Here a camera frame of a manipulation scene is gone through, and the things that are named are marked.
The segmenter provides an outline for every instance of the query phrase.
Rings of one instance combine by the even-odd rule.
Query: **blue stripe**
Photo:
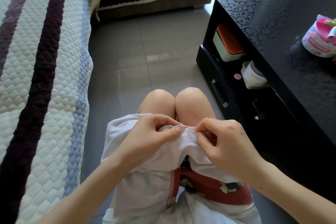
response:
[[[78,81],[78,100],[76,102],[76,111],[73,114],[73,133],[71,136],[71,148],[69,150],[69,162],[67,166],[67,175],[65,179],[65,191],[63,197],[78,186],[79,163],[81,160],[82,132],[84,127],[85,110],[88,105],[86,99],[86,86],[88,84],[90,54],[87,44],[90,37],[90,5],[92,0],[83,0],[82,10],[82,31],[81,31],[81,56],[80,56],[80,74]]]

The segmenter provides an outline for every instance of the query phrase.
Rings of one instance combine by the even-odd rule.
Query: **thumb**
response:
[[[160,141],[162,143],[174,141],[176,138],[178,138],[183,132],[182,127],[174,127],[170,128],[166,131],[158,132],[160,134]]]
[[[205,155],[209,155],[214,146],[209,142],[208,138],[201,132],[195,132],[199,147],[204,151]]]

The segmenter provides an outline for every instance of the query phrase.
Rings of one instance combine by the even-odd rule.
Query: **white garment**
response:
[[[102,162],[115,152],[141,116],[127,115],[107,125]],[[159,131],[171,127],[166,125]],[[214,166],[197,145],[195,133],[185,129],[121,180],[115,188],[114,208],[107,210],[103,223],[261,223],[253,203],[225,205],[185,191],[176,204],[171,197],[173,170],[186,155],[196,173],[225,183],[239,181]]]

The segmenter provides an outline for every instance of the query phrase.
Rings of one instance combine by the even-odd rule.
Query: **sofa leg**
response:
[[[195,9],[202,9],[204,8],[205,5],[194,5],[194,8]]]

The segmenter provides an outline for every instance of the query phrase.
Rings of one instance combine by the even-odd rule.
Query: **quilted sofa cover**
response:
[[[99,0],[0,0],[3,223],[35,223],[79,184]]]

